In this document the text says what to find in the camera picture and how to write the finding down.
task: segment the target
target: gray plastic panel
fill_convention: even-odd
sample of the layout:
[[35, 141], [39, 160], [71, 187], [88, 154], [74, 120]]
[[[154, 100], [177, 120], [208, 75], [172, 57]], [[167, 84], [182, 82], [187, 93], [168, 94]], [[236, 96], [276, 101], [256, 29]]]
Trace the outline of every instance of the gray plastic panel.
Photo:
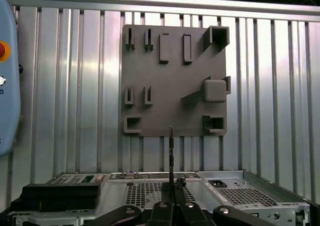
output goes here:
[[229, 28], [125, 25], [122, 127], [127, 134], [223, 135], [227, 130], [225, 47]]
[[0, 59], [0, 156], [13, 145], [20, 118], [20, 86], [16, 16], [8, 0], [0, 0], [0, 42], [7, 59]]

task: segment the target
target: white knob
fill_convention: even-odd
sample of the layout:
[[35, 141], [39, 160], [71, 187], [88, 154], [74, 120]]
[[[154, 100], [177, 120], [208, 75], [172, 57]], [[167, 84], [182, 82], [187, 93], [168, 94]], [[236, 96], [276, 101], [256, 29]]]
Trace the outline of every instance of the white knob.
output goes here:
[[3, 86], [6, 83], [6, 79], [3, 76], [0, 76], [0, 86]]

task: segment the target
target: metal frame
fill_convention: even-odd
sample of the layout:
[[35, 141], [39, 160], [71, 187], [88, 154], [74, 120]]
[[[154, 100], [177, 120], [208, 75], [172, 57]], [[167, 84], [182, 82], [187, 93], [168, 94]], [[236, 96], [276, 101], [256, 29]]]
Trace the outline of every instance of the metal frame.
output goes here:
[[320, 21], [319, 7], [227, 0], [11, 0], [13, 5]]
[[119, 134], [124, 24], [228, 26], [228, 132], [176, 137], [174, 170], [249, 169], [320, 202], [320, 7], [221, 0], [11, 0], [23, 122], [0, 209], [61, 171], [168, 171], [169, 139]]

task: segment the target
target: red emergency stop button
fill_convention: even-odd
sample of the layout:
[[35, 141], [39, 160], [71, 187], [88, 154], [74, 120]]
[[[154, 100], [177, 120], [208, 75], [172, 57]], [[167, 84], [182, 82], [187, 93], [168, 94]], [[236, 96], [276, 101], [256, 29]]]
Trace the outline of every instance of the red emergency stop button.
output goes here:
[[4, 57], [5, 56], [5, 53], [6, 52], [6, 47], [0, 43], [0, 58]]
[[9, 59], [11, 49], [8, 43], [0, 40], [0, 63]]

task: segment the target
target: bolt head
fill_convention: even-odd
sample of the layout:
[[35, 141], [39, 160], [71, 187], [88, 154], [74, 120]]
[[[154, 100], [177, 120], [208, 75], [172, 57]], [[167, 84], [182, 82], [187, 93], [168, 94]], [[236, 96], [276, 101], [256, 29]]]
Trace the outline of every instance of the bolt head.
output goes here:
[[220, 208], [220, 212], [224, 213], [224, 214], [228, 214], [230, 213], [230, 211], [226, 208]]

